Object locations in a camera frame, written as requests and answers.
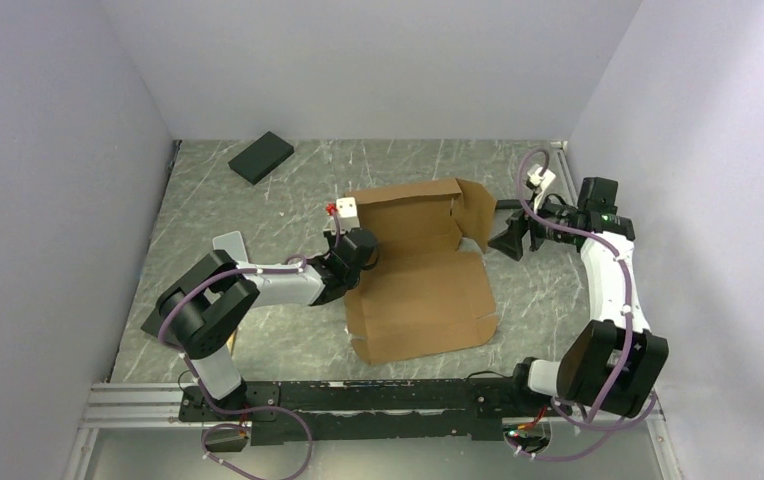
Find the brown cardboard box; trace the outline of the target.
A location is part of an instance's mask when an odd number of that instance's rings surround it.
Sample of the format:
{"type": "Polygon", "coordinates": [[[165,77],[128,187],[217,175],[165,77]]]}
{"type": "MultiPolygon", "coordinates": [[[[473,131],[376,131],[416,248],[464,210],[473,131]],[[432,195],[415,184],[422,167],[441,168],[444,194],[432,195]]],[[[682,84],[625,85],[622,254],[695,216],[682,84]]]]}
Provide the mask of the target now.
{"type": "Polygon", "coordinates": [[[445,178],[351,193],[376,265],[345,298],[356,354],[384,364],[472,348],[499,317],[483,256],[496,200],[480,183],[445,178]]]}

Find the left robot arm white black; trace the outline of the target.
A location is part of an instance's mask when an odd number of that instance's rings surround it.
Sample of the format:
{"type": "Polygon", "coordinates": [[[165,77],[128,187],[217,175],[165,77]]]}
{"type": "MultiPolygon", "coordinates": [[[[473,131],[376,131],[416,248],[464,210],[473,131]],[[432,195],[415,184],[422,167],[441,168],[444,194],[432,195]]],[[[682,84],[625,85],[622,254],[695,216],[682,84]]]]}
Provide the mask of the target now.
{"type": "Polygon", "coordinates": [[[372,268],[378,242],[370,231],[353,228],[327,239],[325,253],[279,265],[256,265],[214,249],[159,295],[142,329],[190,362],[207,392],[206,407],[219,419],[233,419],[245,406],[246,384],[227,342],[250,310],[330,303],[372,268]]]}

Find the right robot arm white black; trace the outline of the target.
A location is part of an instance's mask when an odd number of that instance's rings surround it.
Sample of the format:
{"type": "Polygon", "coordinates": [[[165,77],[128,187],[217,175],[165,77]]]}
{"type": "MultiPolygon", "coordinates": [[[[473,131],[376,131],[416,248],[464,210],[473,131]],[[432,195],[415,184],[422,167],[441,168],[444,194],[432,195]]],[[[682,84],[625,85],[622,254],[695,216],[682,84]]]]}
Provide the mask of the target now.
{"type": "Polygon", "coordinates": [[[587,177],[576,204],[550,200],[547,179],[531,174],[518,184],[521,207],[491,248],[513,260],[544,242],[572,245],[582,259],[591,318],[558,361],[528,357],[514,371],[509,401],[515,411],[532,415],[546,402],[566,401],[634,418],[669,355],[665,338],[652,333],[643,314],[633,272],[635,229],[619,215],[614,180],[587,177]]]}

